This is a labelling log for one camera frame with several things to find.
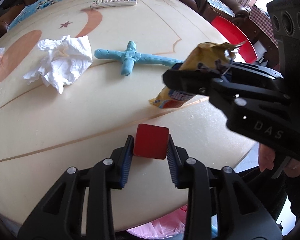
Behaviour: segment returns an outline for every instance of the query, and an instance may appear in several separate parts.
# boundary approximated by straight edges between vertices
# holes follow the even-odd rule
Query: white paper towel
[[[29,80],[29,85],[41,75],[43,83],[51,84],[60,94],[64,85],[75,82],[92,63],[88,36],[71,38],[67,35],[58,41],[45,39],[38,42],[38,48],[47,51],[48,55],[23,78]]]

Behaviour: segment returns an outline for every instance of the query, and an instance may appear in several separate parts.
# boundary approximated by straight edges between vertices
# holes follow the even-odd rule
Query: brown star
[[[66,23],[60,24],[61,27],[59,29],[61,29],[62,27],[68,27],[69,24],[70,24],[69,21],[67,21]]]

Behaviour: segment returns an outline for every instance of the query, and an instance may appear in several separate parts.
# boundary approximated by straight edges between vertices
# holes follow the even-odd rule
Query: human hand
[[[272,170],[274,159],[275,151],[264,144],[259,144],[258,163],[260,171],[262,172],[265,169]],[[291,159],[283,170],[288,177],[298,177],[300,175],[300,161]]]

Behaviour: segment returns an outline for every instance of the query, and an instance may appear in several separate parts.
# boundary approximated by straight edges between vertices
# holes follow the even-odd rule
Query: checkered cloth
[[[278,47],[278,42],[274,38],[273,29],[270,18],[265,15],[257,6],[253,5],[249,19],[252,20]]]

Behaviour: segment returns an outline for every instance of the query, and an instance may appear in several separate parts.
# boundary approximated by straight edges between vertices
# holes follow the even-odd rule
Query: remote control
[[[137,0],[97,0],[90,4],[90,8],[102,8],[102,7],[112,7],[112,6],[127,6],[136,5]]]

